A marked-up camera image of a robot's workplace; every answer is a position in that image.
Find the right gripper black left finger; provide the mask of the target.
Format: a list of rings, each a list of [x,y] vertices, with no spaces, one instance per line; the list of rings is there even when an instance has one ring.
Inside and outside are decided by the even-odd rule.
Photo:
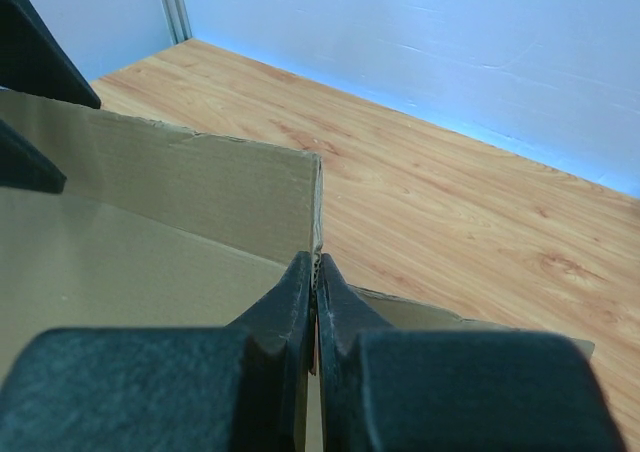
[[[301,451],[313,257],[223,327],[57,328],[1,388],[5,451]]]

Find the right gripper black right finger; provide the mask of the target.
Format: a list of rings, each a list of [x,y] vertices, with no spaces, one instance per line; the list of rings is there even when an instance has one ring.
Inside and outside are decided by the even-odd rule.
[[[395,327],[318,269],[323,445],[328,451],[622,451],[585,355],[537,331]]]

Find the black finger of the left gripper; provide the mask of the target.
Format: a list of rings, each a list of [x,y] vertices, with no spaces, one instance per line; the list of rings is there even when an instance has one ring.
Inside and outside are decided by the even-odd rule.
[[[1,121],[1,186],[62,193],[67,177],[28,140]]]
[[[1,85],[98,109],[101,100],[30,0],[1,0]]]

